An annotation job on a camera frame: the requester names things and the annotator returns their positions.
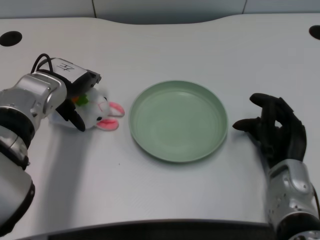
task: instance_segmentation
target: stuffed bunny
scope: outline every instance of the stuffed bunny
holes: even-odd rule
[[[118,120],[110,117],[123,117],[124,109],[117,103],[108,102],[97,89],[91,88],[84,95],[73,98],[76,111],[82,118],[85,128],[97,127],[105,131],[113,131],[119,127]],[[65,121],[57,112],[48,116],[53,124],[60,124],[70,128],[75,126],[70,121]]]

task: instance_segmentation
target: silver robotic arm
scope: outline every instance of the silver robotic arm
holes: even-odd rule
[[[261,117],[237,121],[233,127],[250,133],[266,161],[265,210],[278,240],[320,239],[319,202],[303,163],[305,127],[282,98],[255,93],[250,100]],[[276,127],[275,122],[282,124]]]
[[[42,57],[46,60],[39,63]],[[0,92],[0,236],[12,231],[35,195],[25,169],[30,164],[28,147],[41,120],[57,111],[84,131],[71,98],[84,94],[100,79],[93,71],[41,54],[31,73]]]

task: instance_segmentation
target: wire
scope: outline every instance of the wire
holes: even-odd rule
[[[319,206],[318,195],[317,195],[317,192],[316,192],[316,189],[315,189],[314,185],[313,184],[311,184],[311,185],[312,185],[312,188],[313,188],[315,204],[316,204],[316,208],[318,210],[318,215],[319,215],[319,219],[320,219],[320,206]]]
[[[54,69],[53,69],[53,67],[52,67],[52,62],[51,62],[51,59],[50,59],[49,55],[46,54],[46,53],[42,53],[42,54],[40,54],[40,55],[37,57],[37,59],[35,60],[35,62],[34,62],[34,64],[33,64],[33,67],[32,67],[32,70],[31,70],[31,73],[32,73],[32,74],[35,72],[36,67],[37,67],[39,61],[40,61],[43,57],[45,57],[45,58],[47,59],[47,61],[48,61],[50,72],[53,72],[53,71],[54,71]]]
[[[95,17],[95,18],[97,18],[97,14],[96,14],[96,7],[95,7],[94,0],[92,0],[92,7],[93,7],[93,14],[94,14],[94,17]]]

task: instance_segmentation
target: rabbit ear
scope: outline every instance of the rabbit ear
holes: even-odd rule
[[[101,130],[114,131],[119,127],[119,122],[116,119],[107,118],[102,119],[95,126]]]
[[[111,117],[123,117],[125,115],[125,110],[123,107],[115,102],[109,102],[110,106],[110,113],[109,116]]]

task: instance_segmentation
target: white table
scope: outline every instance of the white table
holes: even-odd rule
[[[320,192],[320,14],[258,14],[181,25],[128,25],[94,18],[2,19],[0,88],[28,73],[41,53],[103,75],[98,85],[122,104],[114,132],[61,130],[43,120],[29,148],[36,195],[4,240],[126,221],[215,219],[266,222],[265,176],[249,138],[232,128],[260,115],[253,93],[283,97],[307,131],[305,163]],[[128,113],[145,88],[168,80],[206,86],[229,118],[224,145],[205,160],[170,164],[134,143]]]

